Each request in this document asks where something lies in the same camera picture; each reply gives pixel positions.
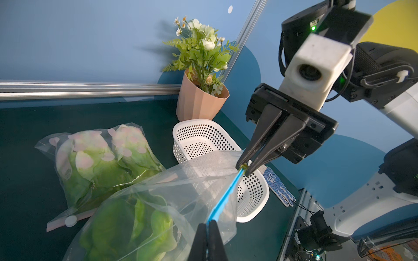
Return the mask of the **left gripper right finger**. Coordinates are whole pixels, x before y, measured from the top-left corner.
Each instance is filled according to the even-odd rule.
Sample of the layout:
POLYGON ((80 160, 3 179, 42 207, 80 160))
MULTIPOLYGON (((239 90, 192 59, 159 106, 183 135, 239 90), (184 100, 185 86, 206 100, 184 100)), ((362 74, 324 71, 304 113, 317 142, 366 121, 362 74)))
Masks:
POLYGON ((228 261, 218 224, 211 220, 207 227, 207 259, 208 261, 228 261))

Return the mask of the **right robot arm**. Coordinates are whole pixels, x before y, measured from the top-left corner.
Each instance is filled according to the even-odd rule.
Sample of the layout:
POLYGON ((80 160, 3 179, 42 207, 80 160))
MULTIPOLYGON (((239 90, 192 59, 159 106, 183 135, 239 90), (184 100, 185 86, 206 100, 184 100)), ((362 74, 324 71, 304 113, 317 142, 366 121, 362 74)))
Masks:
POLYGON ((237 162, 247 174, 285 157, 299 163, 337 129, 320 112, 329 93, 364 100, 412 135, 388 152, 379 170, 356 192, 312 216, 300 236, 350 237, 358 228, 418 201, 418 55, 411 49, 361 42, 373 22, 355 1, 323 1, 281 25, 278 89, 260 84, 247 108, 256 124, 237 162))

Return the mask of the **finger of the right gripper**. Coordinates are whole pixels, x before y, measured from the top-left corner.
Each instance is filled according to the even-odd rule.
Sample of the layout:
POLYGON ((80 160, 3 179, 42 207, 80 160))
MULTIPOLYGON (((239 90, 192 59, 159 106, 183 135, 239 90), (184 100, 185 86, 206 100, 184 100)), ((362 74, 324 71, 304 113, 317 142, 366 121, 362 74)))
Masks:
POLYGON ((261 165, 268 162, 268 158, 271 152, 267 152, 264 158, 259 157, 261 151, 268 142, 269 137, 274 133, 273 128, 276 121, 280 118, 282 110, 278 107, 268 104, 264 107, 258 122, 256 129, 247 147, 243 150, 241 157, 236 163, 236 169, 239 170, 242 165, 248 164, 248 162, 258 153, 257 157, 251 161, 250 169, 258 169, 261 165))
MULTIPOLYGON (((294 139, 306 127, 306 125, 306 119, 299 119, 294 115, 289 115, 280 126, 277 126, 275 123, 273 128, 274 133, 269 137, 268 142, 261 151, 259 157, 264 158, 267 152, 271 152, 268 162, 280 157, 282 154, 280 148, 287 142, 294 139)), ((246 170, 246 176, 249 176, 255 171, 249 167, 250 164, 246 170)))

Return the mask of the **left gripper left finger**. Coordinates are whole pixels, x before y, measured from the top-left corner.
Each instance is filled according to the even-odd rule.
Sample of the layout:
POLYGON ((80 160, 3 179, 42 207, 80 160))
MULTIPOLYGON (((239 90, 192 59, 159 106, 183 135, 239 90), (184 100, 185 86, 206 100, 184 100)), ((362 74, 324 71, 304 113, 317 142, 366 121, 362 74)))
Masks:
POLYGON ((207 226, 199 224, 194 237, 192 247, 188 256, 188 261, 207 260, 207 226))

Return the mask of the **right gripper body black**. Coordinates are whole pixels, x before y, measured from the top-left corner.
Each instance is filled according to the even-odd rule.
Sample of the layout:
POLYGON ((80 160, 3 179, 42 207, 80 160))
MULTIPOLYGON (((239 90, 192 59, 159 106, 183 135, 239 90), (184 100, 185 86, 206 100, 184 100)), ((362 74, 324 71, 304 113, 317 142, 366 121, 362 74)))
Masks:
POLYGON ((291 141, 280 148, 280 157, 298 164, 318 150, 336 131, 338 122, 302 104, 273 87, 262 83, 252 94, 246 111, 246 120, 257 124, 266 105, 272 104, 282 110, 280 126, 289 115, 306 119, 306 127, 291 141))

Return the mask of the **clear zip-top bag blue seal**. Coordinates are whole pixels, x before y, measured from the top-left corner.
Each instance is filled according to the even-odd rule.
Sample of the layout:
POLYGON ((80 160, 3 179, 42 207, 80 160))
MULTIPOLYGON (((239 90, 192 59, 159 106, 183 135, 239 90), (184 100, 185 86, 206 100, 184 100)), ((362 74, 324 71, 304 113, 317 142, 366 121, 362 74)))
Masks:
MULTIPOLYGON (((198 225, 207 222, 211 211, 238 174, 214 177, 201 175, 209 170, 208 164, 199 164, 196 159, 183 162, 115 193, 97 211, 110 200, 123 196, 138 194, 162 197, 167 205, 155 208, 172 217, 177 247, 161 261, 184 261, 189 255, 198 225)), ((66 261, 83 261, 84 250, 79 245, 79 238, 93 216, 70 244, 64 256, 66 261)))

